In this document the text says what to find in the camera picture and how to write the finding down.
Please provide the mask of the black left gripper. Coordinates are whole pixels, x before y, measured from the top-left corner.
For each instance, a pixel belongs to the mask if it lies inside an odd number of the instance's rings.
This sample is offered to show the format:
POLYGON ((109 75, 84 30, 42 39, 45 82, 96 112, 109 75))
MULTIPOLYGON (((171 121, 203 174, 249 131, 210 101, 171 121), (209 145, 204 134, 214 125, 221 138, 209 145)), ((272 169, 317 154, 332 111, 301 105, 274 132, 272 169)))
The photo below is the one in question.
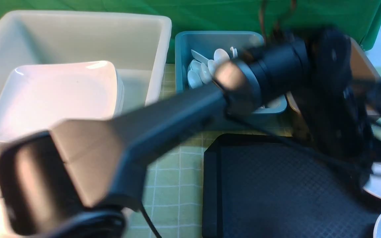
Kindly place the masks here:
POLYGON ((296 78, 296 103, 325 162, 381 162, 381 79, 296 78))

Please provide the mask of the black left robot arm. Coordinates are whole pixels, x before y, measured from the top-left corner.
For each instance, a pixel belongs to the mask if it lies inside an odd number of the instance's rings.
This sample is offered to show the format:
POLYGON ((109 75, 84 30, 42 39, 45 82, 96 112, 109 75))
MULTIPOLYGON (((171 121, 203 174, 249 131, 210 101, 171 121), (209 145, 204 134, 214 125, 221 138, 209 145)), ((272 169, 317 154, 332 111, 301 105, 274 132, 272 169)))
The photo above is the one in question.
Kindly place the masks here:
POLYGON ((350 58, 351 40, 335 27, 301 37, 276 28, 265 45, 221 63, 207 85, 108 120, 65 120, 12 142, 0 151, 10 228, 22 238, 121 237, 125 210, 143 209, 150 164, 217 118, 263 131, 243 117, 289 91, 300 95, 319 152, 270 136, 340 167, 361 188, 381 162, 366 112, 369 105, 381 115, 381 81, 353 77, 350 58))

